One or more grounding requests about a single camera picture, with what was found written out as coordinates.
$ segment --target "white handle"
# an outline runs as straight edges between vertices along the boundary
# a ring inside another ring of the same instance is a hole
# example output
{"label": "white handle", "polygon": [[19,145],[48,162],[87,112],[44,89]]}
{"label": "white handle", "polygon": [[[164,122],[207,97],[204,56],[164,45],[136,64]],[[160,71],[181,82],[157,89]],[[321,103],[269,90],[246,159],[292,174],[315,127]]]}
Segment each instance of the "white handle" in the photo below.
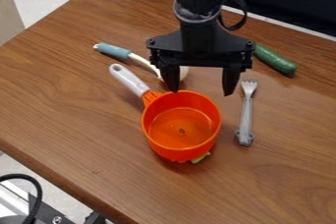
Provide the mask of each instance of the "white handle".
{"label": "white handle", "polygon": [[149,91],[149,87],[124,66],[120,64],[112,64],[109,71],[115,79],[129,88],[138,97],[142,97],[143,94]]}
{"label": "white handle", "polygon": [[244,99],[241,123],[236,135],[239,139],[239,144],[244,146],[252,144],[254,135],[252,133],[252,99],[250,97],[245,97]]}

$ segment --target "fork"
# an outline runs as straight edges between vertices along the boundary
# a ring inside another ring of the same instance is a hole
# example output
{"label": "fork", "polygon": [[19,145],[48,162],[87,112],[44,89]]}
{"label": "fork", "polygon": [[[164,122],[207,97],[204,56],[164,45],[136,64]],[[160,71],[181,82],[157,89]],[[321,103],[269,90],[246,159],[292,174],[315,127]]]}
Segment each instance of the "fork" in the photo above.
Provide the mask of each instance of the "fork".
{"label": "fork", "polygon": [[242,88],[245,94],[241,123],[239,130],[236,131],[236,137],[239,144],[243,146],[250,146],[254,140],[252,133],[252,96],[257,88],[257,81],[243,80]]}

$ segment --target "strainer handle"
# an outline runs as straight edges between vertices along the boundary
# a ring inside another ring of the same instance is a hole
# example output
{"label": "strainer handle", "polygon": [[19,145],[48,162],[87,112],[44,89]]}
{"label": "strainer handle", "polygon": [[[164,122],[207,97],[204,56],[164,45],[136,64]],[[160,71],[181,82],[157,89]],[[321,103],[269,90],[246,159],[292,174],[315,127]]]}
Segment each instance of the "strainer handle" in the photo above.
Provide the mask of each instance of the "strainer handle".
{"label": "strainer handle", "polygon": [[142,97],[149,91],[149,87],[124,66],[120,64],[112,64],[109,71],[115,79],[130,89],[138,97]]}

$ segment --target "wooden table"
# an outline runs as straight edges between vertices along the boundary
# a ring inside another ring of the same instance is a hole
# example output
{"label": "wooden table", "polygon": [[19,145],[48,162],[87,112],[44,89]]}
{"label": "wooden table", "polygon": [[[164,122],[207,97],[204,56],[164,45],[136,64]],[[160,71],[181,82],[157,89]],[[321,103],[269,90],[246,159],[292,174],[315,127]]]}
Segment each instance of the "wooden table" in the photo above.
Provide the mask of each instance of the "wooden table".
{"label": "wooden table", "polygon": [[234,140],[242,92],[224,98],[220,69],[192,68],[183,87],[210,96],[223,126],[209,158],[170,163],[141,133],[141,101],[109,76],[115,60],[92,45],[147,56],[147,38],[178,27],[172,2],[73,0],[5,44],[0,148],[116,223],[336,223],[336,43],[249,19],[237,34],[297,62],[296,76],[257,59],[243,74],[259,80],[245,148]]}

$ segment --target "black cable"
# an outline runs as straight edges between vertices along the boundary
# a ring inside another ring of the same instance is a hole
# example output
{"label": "black cable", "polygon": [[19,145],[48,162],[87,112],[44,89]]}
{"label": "black cable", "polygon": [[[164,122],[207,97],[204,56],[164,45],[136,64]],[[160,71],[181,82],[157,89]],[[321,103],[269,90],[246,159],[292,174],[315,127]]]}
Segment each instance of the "black cable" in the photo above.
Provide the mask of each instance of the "black cable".
{"label": "black cable", "polygon": [[242,17],[242,19],[237,22],[236,24],[232,25],[232,26],[227,26],[225,25],[224,21],[223,21],[223,17],[220,14],[218,16],[218,22],[220,23],[220,25],[222,27],[224,27],[227,30],[237,30],[239,28],[241,28],[248,20],[248,5],[244,0],[234,0],[242,9],[244,15]]}
{"label": "black cable", "polygon": [[36,188],[36,201],[35,204],[29,213],[29,215],[26,217],[24,220],[23,224],[32,224],[34,222],[35,216],[37,214],[38,209],[40,208],[42,204],[42,187],[41,185],[36,181],[35,178],[25,175],[25,174],[8,174],[4,176],[0,176],[0,183],[3,181],[8,181],[8,180],[14,180],[14,179],[20,179],[20,180],[26,180],[31,182],[35,188]]}

